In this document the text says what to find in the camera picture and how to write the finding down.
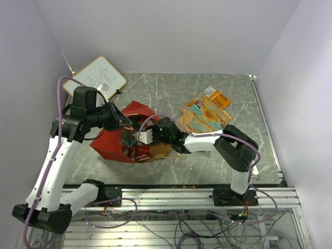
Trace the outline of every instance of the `gray table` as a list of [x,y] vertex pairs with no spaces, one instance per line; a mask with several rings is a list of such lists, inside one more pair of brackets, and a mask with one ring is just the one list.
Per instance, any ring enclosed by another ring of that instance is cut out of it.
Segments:
[[[279,183],[276,161],[267,131],[248,76],[225,74],[124,74],[127,84],[122,94],[113,97],[119,109],[136,100],[156,113],[178,119],[179,107],[198,97],[207,86],[221,90],[232,103],[225,109],[232,117],[231,124],[250,136],[259,145],[261,162],[259,177],[254,183]],[[98,134],[89,133],[89,137]],[[67,184],[80,184],[91,178],[107,184],[229,184],[232,169],[214,152],[162,158],[149,163],[120,163],[104,160],[84,142],[72,160]],[[172,151],[169,156],[177,156]]]

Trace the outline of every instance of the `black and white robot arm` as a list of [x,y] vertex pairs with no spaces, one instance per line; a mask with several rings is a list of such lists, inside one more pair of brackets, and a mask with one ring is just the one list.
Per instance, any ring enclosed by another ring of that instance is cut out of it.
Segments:
[[[65,112],[68,110],[70,110],[70,114],[66,115]],[[72,156],[82,144],[85,135],[94,127],[114,131],[131,125],[131,120],[125,117],[112,102],[108,101],[103,91],[91,87],[77,87],[74,91],[73,103],[65,107],[63,112],[60,149],[56,157],[52,159],[51,156],[59,138],[59,118],[56,118],[50,132],[48,153],[37,182],[25,203],[15,205],[13,216],[25,222],[33,203],[36,201],[36,196],[38,196],[37,191],[40,186],[43,186],[37,199],[38,203],[32,210],[29,226],[62,234],[77,211],[90,202],[103,201],[106,198],[104,183],[92,179],[85,180],[78,189],[61,196]],[[226,126],[222,132],[245,140],[258,148],[253,140],[234,126]],[[222,132],[197,134],[197,137],[189,136],[177,128],[173,121],[163,118],[157,126],[152,126],[141,132],[140,141],[146,144],[155,142],[171,144],[178,153],[219,152],[234,169],[232,191],[236,195],[242,196],[248,190],[248,177],[255,153],[241,143],[233,146],[232,139],[220,136]],[[50,160],[53,161],[52,165],[48,174],[44,174]]]

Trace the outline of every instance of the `whiteboard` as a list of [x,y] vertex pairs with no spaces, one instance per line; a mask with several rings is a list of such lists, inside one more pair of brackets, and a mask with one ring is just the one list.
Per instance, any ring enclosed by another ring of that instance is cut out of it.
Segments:
[[[73,78],[87,87],[97,88],[102,85],[108,99],[116,93],[117,89],[127,83],[123,75],[104,56],[99,56]],[[79,87],[79,84],[72,80],[68,80],[63,84],[63,89],[71,96],[73,96],[76,87]]]

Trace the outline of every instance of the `white wall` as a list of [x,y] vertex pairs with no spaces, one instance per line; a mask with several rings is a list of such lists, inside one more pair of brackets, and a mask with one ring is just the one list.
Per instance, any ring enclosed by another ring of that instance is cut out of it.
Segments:
[[316,248],[331,248],[332,1],[300,2],[257,79],[281,168]]
[[33,0],[1,1],[0,36],[0,248],[14,248],[22,223],[11,211],[42,168],[57,79],[68,69]]
[[299,0],[36,0],[73,69],[257,75]]

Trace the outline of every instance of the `marble table surface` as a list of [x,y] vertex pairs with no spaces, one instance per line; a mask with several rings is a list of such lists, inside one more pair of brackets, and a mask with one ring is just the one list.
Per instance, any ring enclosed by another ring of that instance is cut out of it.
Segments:
[[[278,184],[276,162],[256,100],[252,83],[246,75],[226,74],[143,74],[126,73],[122,94],[113,97],[121,110],[136,100],[156,113],[178,119],[179,107],[200,96],[207,86],[223,92],[232,103],[226,111],[231,124],[257,142],[261,153],[259,177],[253,182]],[[95,129],[86,137],[98,134]],[[81,184],[95,179],[106,184],[229,184],[232,169],[217,152],[199,152],[176,158],[162,158],[149,163],[122,163],[104,160],[86,141],[73,156],[66,184]],[[172,151],[168,156],[177,156]]]

